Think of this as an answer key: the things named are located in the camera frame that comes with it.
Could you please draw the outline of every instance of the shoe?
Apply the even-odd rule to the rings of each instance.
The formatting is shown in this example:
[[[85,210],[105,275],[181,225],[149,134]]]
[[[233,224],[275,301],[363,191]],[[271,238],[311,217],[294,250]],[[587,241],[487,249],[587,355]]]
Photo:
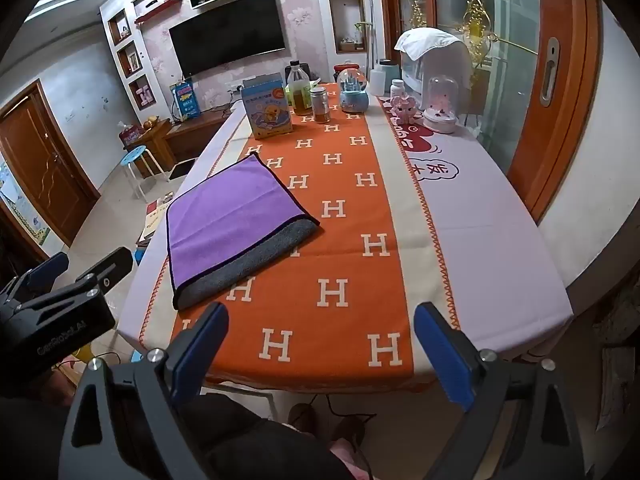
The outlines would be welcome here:
[[[349,442],[353,449],[362,445],[364,440],[365,427],[364,422],[357,415],[348,415],[340,421],[336,426],[334,434],[331,438],[332,442],[343,438]]]
[[[287,424],[296,428],[300,433],[310,433],[317,436],[318,418],[316,410],[311,404],[301,402],[289,410]]]

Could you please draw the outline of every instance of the white jar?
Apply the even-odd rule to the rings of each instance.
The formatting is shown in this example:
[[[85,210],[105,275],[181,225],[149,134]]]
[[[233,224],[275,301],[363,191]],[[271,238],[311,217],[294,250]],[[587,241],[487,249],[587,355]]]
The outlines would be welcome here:
[[[394,79],[391,82],[391,98],[394,98],[396,96],[403,97],[405,93],[406,90],[404,89],[404,81],[402,81],[402,79]]]

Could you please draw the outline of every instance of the sliding glass door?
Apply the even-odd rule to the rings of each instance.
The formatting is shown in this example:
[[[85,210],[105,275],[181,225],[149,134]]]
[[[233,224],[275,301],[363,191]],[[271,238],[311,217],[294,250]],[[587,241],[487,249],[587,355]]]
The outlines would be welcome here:
[[[573,153],[584,126],[575,109],[594,88],[597,0],[383,0],[383,7],[386,34],[437,27],[464,41],[474,75],[460,122],[539,217],[566,170],[557,167],[559,155]]]

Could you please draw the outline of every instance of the orange table runner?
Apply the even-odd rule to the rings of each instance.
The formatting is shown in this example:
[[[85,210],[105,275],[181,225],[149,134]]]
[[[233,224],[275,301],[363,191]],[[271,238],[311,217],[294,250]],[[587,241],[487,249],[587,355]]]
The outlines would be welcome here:
[[[431,378],[412,333],[417,303],[434,301],[456,323],[426,202],[384,112],[341,112],[335,86],[330,105],[329,124],[292,115],[292,133],[260,141],[245,118],[209,173],[257,152],[321,222],[292,254],[211,299],[230,314],[211,380],[296,391],[409,386]],[[167,267],[147,322],[158,308],[171,316]],[[209,303],[174,312],[172,338]]]

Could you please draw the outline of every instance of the stool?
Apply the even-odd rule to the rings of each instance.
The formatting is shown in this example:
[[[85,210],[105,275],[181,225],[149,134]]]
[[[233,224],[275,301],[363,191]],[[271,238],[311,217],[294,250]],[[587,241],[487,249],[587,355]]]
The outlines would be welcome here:
[[[140,183],[138,182],[138,179],[136,178],[136,174],[133,173],[133,169],[131,168],[131,165],[138,160],[139,158],[142,159],[142,162],[144,163],[144,165],[146,166],[146,168],[149,170],[149,173],[151,175],[154,174],[153,171],[151,171],[151,168],[149,167],[149,165],[146,163],[145,157],[143,156],[143,153],[146,153],[151,160],[154,162],[154,164],[156,165],[156,168],[158,168],[158,171],[164,176],[164,178],[167,180],[167,182],[169,182],[169,177],[168,175],[164,172],[164,170],[160,167],[160,164],[158,164],[158,161],[156,160],[156,158],[152,155],[152,153],[146,148],[146,146],[143,144],[142,146],[138,146],[136,148],[134,148],[133,150],[131,150],[129,153],[127,153],[127,155],[125,155],[122,160],[120,161],[120,165],[124,168],[125,166],[127,168],[129,168],[129,173],[131,174],[131,176],[133,177],[133,182],[137,188],[137,190],[140,192],[140,195],[142,195],[142,199],[146,202],[146,196],[144,194],[144,192],[142,191],[142,188],[140,187]]]

